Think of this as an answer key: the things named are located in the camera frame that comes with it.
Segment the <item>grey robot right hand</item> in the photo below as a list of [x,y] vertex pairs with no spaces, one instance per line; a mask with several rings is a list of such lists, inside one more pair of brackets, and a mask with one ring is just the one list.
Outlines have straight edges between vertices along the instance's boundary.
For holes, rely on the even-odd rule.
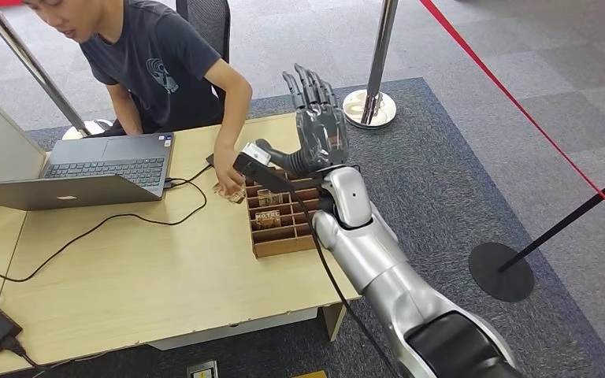
[[306,176],[346,162],[347,122],[330,83],[297,63],[294,69],[297,76],[283,71],[282,77],[295,108],[300,148],[285,153],[274,149],[264,139],[255,144],[269,154],[274,165],[297,176]]

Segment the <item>person's left hand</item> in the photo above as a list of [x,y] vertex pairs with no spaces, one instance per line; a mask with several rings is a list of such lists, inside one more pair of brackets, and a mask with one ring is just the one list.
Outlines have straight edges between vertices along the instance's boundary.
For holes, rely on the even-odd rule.
[[219,149],[214,151],[214,168],[218,183],[224,195],[231,196],[241,191],[245,180],[244,177],[233,167],[237,153],[231,149]]

